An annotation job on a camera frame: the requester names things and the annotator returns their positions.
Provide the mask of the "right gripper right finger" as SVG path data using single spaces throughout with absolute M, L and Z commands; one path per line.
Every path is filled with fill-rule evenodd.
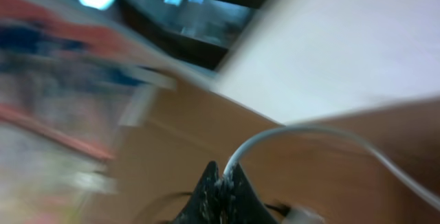
M 257 197 L 240 164 L 223 178 L 223 202 L 228 224 L 278 224 Z

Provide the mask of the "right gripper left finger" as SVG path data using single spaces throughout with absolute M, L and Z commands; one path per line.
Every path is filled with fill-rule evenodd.
M 172 224 L 220 224 L 219 172 L 215 161 L 210 161 L 201 175 L 189 200 Z

